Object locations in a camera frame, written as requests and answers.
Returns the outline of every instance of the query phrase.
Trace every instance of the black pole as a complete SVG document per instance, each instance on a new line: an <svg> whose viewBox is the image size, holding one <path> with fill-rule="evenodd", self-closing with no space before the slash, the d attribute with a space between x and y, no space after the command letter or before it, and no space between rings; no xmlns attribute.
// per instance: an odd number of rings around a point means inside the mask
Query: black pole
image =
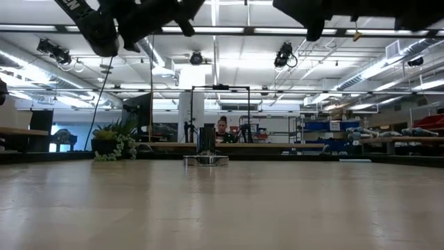
<svg viewBox="0 0 444 250"><path fill-rule="evenodd" d="M195 86L191 87L191 98L190 98L190 100L191 100L191 107L190 107L191 121L189 122L190 127L191 127L191 132L190 132L191 136L189 137L190 143L194 143L194 126L193 126L193 92L194 92L194 88L195 88Z"/></svg>
<svg viewBox="0 0 444 250"><path fill-rule="evenodd" d="M248 143L253 143L251 140L251 124L250 124L250 87L247 87L248 91Z"/></svg>

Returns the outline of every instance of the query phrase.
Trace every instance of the potted plant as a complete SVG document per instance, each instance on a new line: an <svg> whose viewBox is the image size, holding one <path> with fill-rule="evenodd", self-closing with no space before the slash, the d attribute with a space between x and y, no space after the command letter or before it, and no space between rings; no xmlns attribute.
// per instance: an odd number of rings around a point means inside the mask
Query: potted plant
<svg viewBox="0 0 444 250"><path fill-rule="evenodd" d="M131 116L125 123L120 119L105 127L97 126L91 141L92 151L96 160L119 160L122 158L135 159L135 131L137 120Z"/></svg>

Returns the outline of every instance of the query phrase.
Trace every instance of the white pillar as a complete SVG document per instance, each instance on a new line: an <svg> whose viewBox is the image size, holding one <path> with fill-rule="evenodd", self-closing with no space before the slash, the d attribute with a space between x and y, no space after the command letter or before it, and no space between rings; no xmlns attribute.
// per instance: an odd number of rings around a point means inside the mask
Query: white pillar
<svg viewBox="0 0 444 250"><path fill-rule="evenodd" d="M191 89L192 86L205 85L205 71L196 66L184 67L180 71L179 88ZM179 122L178 122L178 142L185 142L185 122L191 121L191 93L183 92L179 94ZM205 109L205 94L193 93L193 125L195 128L204 126L203 111Z"/></svg>

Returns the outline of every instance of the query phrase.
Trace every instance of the motion capture camera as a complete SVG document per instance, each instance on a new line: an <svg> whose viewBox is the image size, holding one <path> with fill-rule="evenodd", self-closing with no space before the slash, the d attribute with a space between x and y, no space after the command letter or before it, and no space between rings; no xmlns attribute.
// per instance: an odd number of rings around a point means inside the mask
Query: motion capture camera
<svg viewBox="0 0 444 250"><path fill-rule="evenodd" d="M9 93L6 83L0 78L0 106L5 103L7 94Z"/></svg>
<svg viewBox="0 0 444 250"><path fill-rule="evenodd" d="M293 56L293 47L290 42L285 42L278 51L275 59L275 67L282 68L288 64L288 61Z"/></svg>
<svg viewBox="0 0 444 250"><path fill-rule="evenodd" d="M49 54L49 57L54 59L58 64L66 66L70 65L72 62L71 56L69 55L69 50L62 49L57 45L49 42L48 39L40 39L37 46L37 51L45 55Z"/></svg>
<svg viewBox="0 0 444 250"><path fill-rule="evenodd" d="M193 66L199 66L203 63L203 57L200 54L200 51L194 51L191 57L189 58L189 63Z"/></svg>

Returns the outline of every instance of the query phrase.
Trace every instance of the plant pot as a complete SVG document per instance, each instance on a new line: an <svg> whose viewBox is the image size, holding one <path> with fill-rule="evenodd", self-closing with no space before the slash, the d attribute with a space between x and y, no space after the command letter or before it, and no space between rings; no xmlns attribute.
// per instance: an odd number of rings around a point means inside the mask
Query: plant pot
<svg viewBox="0 0 444 250"><path fill-rule="evenodd" d="M117 141L92 139L91 148L93 153L97 151L101 156L104 154L108 155L114 153L114 150L117 148Z"/></svg>

